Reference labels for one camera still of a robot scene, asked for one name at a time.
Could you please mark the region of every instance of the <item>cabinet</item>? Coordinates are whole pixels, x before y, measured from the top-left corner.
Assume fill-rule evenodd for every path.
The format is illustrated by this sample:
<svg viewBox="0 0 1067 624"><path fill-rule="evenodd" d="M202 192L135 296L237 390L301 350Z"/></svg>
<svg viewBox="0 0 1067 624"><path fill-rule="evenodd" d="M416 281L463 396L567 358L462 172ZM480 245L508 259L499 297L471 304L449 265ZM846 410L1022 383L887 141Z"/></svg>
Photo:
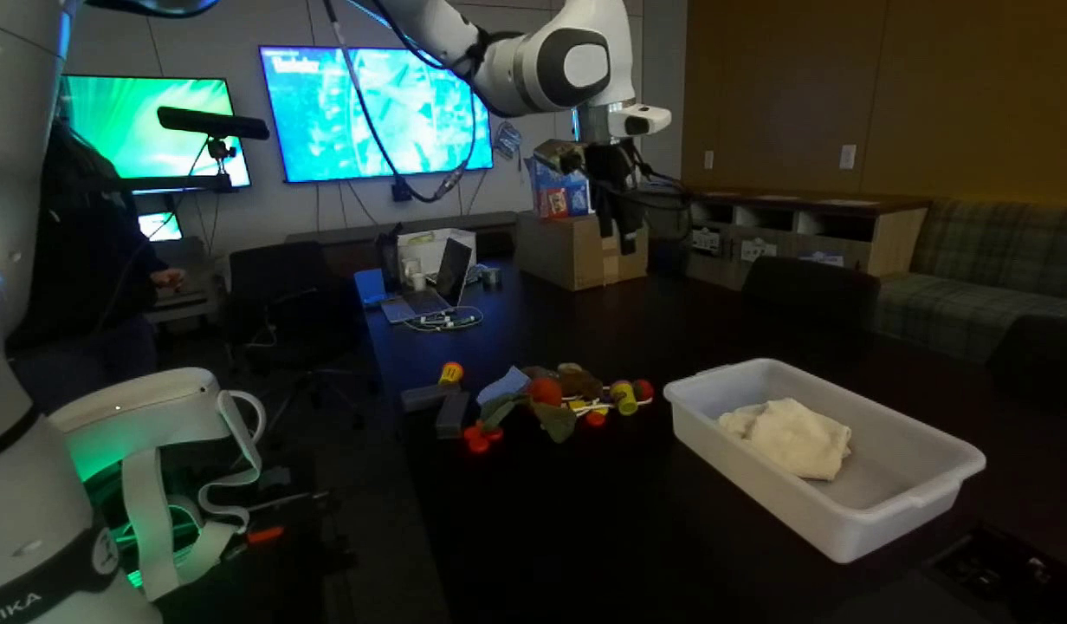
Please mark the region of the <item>cabinet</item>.
<svg viewBox="0 0 1067 624"><path fill-rule="evenodd" d="M704 192L690 203L690 276L739 290L753 259L801 255L907 274L928 201Z"/></svg>

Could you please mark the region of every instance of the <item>white cloth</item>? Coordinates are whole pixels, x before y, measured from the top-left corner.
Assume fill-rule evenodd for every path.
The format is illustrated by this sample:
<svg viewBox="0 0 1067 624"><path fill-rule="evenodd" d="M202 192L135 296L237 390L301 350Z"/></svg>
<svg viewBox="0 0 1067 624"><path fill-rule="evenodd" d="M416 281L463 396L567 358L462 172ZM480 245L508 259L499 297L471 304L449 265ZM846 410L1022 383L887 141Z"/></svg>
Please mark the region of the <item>white cloth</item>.
<svg viewBox="0 0 1067 624"><path fill-rule="evenodd" d="M831 482L851 453L851 431L806 410L795 400L741 405L725 411L718 427L731 435L741 435L748 448L795 477Z"/></svg>

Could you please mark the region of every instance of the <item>monitor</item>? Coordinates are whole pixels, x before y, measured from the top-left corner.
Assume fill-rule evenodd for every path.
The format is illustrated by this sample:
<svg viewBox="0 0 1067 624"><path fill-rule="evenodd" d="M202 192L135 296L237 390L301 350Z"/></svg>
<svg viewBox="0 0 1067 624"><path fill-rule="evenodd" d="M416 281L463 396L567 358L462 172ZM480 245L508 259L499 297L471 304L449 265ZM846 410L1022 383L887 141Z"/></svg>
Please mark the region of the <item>monitor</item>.
<svg viewBox="0 0 1067 624"><path fill-rule="evenodd" d="M156 106L233 114L227 84L219 75L63 75L58 104L74 133L103 153L130 192L219 172L202 133L156 122ZM227 185L250 188L241 141L226 145L237 149L226 159Z"/></svg>
<svg viewBox="0 0 1067 624"><path fill-rule="evenodd" d="M185 226L176 210L142 210L138 213L142 235L152 244L176 244L185 240Z"/></svg>
<svg viewBox="0 0 1067 624"><path fill-rule="evenodd" d="M409 49L258 49L262 85L287 185L395 177L360 111L364 85L395 171L449 172L491 166L491 114L471 85Z"/></svg>

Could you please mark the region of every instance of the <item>black table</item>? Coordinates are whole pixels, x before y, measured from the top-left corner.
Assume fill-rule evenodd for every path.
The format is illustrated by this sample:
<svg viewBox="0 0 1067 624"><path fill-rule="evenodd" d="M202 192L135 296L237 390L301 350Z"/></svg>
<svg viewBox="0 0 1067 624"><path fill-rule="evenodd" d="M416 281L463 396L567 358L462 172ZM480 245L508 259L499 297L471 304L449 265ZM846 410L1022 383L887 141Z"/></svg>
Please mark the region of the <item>black table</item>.
<svg viewBox="0 0 1067 624"><path fill-rule="evenodd" d="M948 517L854 565L831 565L695 462L673 435L665 402L567 442L549 442L530 411L516 411L501 452L467 462L433 435L433 411L397 411L397 390L433 383L442 360L467 367L467 388L508 365L556 360L665 383L763 353L739 297L711 284L649 276L567 296L514 265L501 274L501 290L471 290L480 322L467 331L421 336L366 314L388 396L382 423L402 433L452 621L981 621L928 575L928 561L976 527L985 492L1001 512L1067 499L1001 477L1011 458L1039 452L1026 452L1022 427L1009 442L985 369L887 341L812 369L998 458L993 477L985 476L989 490L971 482ZM1019 517L1014 530L1047 543L1047 527ZM1059 538L1047 551L1067 561Z"/></svg>

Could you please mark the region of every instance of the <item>couch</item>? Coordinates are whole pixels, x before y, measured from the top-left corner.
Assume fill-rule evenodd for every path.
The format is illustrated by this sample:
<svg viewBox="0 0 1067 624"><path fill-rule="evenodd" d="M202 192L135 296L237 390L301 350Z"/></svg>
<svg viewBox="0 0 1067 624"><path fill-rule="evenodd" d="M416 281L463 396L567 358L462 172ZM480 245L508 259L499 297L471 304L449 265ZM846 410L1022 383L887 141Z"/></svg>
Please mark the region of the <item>couch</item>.
<svg viewBox="0 0 1067 624"><path fill-rule="evenodd" d="M935 201L910 274L879 284L872 330L987 365L1019 314L1067 319L1067 209Z"/></svg>

